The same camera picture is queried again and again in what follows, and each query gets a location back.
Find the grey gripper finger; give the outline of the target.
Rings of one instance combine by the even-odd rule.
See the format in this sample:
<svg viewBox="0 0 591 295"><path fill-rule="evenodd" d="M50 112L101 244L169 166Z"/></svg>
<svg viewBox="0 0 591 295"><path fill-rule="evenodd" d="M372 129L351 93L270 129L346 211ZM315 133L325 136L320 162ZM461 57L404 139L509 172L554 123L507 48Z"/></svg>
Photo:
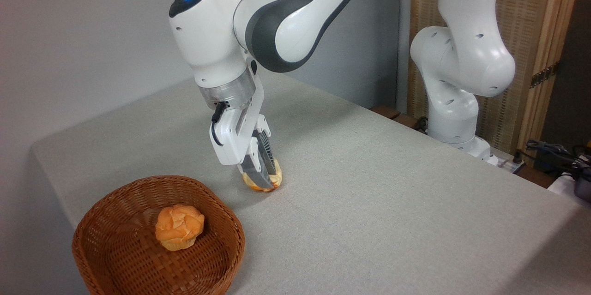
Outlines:
<svg viewBox="0 0 591 295"><path fill-rule="evenodd" d="M263 115L258 116L247 153L243 159L243 181L255 191L273 191L277 186L271 175L277 174L270 144L270 128Z"/></svg>

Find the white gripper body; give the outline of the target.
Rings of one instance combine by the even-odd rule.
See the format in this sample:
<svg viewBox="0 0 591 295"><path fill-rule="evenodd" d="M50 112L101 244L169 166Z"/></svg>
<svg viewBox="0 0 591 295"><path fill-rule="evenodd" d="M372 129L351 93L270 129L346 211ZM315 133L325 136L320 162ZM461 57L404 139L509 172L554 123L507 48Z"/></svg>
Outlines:
<svg viewBox="0 0 591 295"><path fill-rule="evenodd" d="M250 84L231 82L222 90L220 119L210 127L210 139L223 165L238 165L247 154L264 100L260 75L249 75Z"/></svg>

